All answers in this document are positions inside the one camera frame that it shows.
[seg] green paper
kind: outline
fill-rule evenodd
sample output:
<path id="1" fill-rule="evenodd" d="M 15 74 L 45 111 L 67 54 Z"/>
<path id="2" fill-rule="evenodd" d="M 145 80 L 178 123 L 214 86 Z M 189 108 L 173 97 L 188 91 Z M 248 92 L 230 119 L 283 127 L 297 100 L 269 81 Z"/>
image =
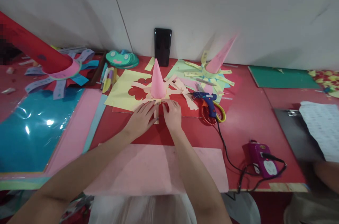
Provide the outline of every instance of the green paper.
<path id="1" fill-rule="evenodd" d="M 185 61 L 184 60 L 178 60 L 173 68 L 170 70 L 170 72 L 168 73 L 168 75 L 166 76 L 167 78 L 170 78 L 172 75 L 177 75 L 177 77 L 181 77 L 181 78 L 184 78 L 184 79 L 187 79 L 187 80 L 191 80 L 193 82 L 197 82 L 197 83 L 201 83 L 201 82 L 198 82 L 195 80 L 196 77 L 185 77 L 184 75 L 184 72 L 200 72 L 198 69 L 190 66 L 190 65 L 187 65 L 185 64 Z M 221 81 L 221 80 L 217 80 L 217 83 L 218 85 L 221 87 L 221 89 L 224 89 L 224 88 L 229 88 L 230 85 Z M 196 90 L 190 86 L 187 86 L 187 88 L 191 89 L 191 90 Z M 220 103 L 221 101 L 221 96 L 219 96 L 216 92 L 216 90 L 214 89 L 213 87 L 213 93 L 217 95 L 217 99 L 216 99 L 216 102 L 217 103 Z"/>
<path id="2" fill-rule="evenodd" d="M 320 89 L 306 70 L 248 66 L 258 87 Z"/>

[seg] blue shiny paper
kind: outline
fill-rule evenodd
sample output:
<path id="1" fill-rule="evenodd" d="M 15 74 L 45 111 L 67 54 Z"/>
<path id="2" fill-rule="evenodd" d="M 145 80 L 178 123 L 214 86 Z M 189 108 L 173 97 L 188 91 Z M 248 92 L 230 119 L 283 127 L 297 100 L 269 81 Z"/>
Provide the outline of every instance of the blue shiny paper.
<path id="1" fill-rule="evenodd" d="M 48 90 L 29 94 L 0 124 L 0 172 L 43 172 L 83 91 L 67 88 L 58 100 Z"/>

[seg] pink paper sheet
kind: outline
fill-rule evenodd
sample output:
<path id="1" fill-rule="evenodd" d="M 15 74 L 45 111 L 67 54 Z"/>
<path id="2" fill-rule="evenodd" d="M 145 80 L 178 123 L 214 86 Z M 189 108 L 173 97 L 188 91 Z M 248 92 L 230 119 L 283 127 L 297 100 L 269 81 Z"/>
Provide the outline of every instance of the pink paper sheet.
<path id="1" fill-rule="evenodd" d="M 82 154 L 101 91 L 85 89 L 44 173 L 6 173 L 0 180 L 51 177 Z"/>
<path id="2" fill-rule="evenodd" d="M 228 191 L 221 149 L 194 150 L 220 192 Z M 174 146 L 127 146 L 84 191 L 88 195 L 167 195 L 185 193 Z"/>

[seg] black power cord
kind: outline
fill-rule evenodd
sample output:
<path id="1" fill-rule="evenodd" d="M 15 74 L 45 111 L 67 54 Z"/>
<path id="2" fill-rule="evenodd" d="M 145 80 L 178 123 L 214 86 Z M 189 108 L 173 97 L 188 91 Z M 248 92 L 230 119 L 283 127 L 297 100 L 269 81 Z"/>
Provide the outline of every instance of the black power cord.
<path id="1" fill-rule="evenodd" d="M 225 140 L 222 137 L 220 126 L 219 126 L 219 122 L 218 122 L 217 119 L 216 119 L 216 123 L 218 125 L 219 135 L 220 135 L 222 143 L 224 145 L 224 149 L 225 149 L 225 153 L 226 153 L 226 158 L 227 158 L 228 162 L 231 164 L 232 167 L 234 167 L 236 170 L 241 172 L 241 175 L 240 175 L 240 178 L 239 178 L 239 185 L 238 185 L 237 192 L 235 192 L 233 194 L 233 197 L 231 195 L 225 193 L 228 197 L 230 197 L 231 199 L 233 199 L 235 201 L 236 200 L 236 194 L 240 194 L 240 192 L 241 192 L 241 186 L 242 186 L 244 175 L 247 174 L 247 175 L 251 175 L 251 176 L 260 176 L 260 174 L 253 174 L 253 173 L 249 173 L 249 172 L 246 171 L 248 167 L 254 165 L 253 163 L 248 164 L 242 170 L 240 168 L 237 168 L 235 165 L 233 165 L 233 163 L 230 161 L 230 159 L 228 157 Z M 269 153 L 262 153 L 262 156 L 264 158 L 266 158 L 266 159 L 270 159 L 270 160 L 274 160 L 274 161 L 277 161 L 277 162 L 281 162 L 281 163 L 284 164 L 284 167 L 276 175 L 273 175 L 273 176 L 271 176 L 269 178 L 263 178 L 263 179 L 259 180 L 252 190 L 247 190 L 246 192 L 254 192 L 263 181 L 268 181 L 268 180 L 272 180 L 272 179 L 275 179 L 275 178 L 279 177 L 286 170 L 286 168 L 287 168 L 287 164 L 282 159 L 278 159 L 277 157 L 275 157 L 275 156 L 273 156 L 273 155 L 271 155 Z"/>

